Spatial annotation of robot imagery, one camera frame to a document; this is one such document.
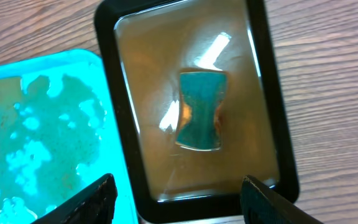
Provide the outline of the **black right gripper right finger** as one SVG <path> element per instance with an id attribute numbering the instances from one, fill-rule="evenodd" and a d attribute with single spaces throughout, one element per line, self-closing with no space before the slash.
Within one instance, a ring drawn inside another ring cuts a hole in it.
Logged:
<path id="1" fill-rule="evenodd" d="M 251 175 L 240 194 L 246 224 L 323 224 Z"/>

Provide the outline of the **black tray with brown water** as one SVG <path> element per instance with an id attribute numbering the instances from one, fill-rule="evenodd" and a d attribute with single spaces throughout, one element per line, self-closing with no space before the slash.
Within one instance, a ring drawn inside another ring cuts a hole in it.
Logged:
<path id="1" fill-rule="evenodd" d="M 299 183 L 263 1 L 103 1 L 94 26 L 138 216 L 241 214 L 243 178 L 295 202 Z M 221 148 L 175 144 L 180 74 L 221 72 Z"/>

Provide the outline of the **teal plastic tray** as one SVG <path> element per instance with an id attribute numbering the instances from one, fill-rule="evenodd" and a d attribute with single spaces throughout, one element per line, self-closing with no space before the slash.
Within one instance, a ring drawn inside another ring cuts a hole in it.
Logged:
<path id="1" fill-rule="evenodd" d="M 0 66 L 0 223 L 32 223 L 112 174 L 137 215 L 103 63 L 75 49 Z"/>

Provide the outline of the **green and yellow sponge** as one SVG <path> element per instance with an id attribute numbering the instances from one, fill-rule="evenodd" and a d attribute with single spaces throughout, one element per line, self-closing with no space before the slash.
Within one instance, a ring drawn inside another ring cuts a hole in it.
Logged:
<path id="1" fill-rule="evenodd" d="M 220 110 L 227 89 L 221 72 L 180 74 L 180 112 L 175 144 L 193 151 L 221 148 Z"/>

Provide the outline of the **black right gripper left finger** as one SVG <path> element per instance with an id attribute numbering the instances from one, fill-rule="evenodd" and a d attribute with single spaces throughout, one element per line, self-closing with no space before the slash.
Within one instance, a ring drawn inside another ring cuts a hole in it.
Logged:
<path id="1" fill-rule="evenodd" d="M 111 224 L 117 199 L 112 174 L 104 174 L 33 224 Z"/>

